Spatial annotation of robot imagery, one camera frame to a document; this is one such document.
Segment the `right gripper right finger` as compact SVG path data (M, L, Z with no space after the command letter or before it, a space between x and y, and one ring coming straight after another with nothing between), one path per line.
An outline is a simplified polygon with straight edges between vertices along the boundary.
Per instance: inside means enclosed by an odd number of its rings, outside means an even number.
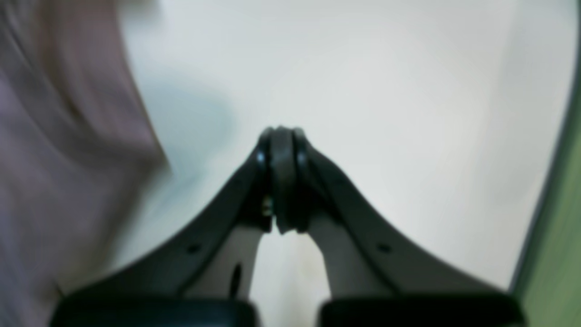
M321 251L320 327L525 327L519 304L388 223L301 129L282 129L282 231Z

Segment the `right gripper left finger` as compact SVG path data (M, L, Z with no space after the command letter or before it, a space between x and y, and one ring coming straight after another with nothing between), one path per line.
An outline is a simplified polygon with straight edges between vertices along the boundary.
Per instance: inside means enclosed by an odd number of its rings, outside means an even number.
M65 297L52 327L259 327L249 301L260 238L272 219L267 128L197 217L128 267Z

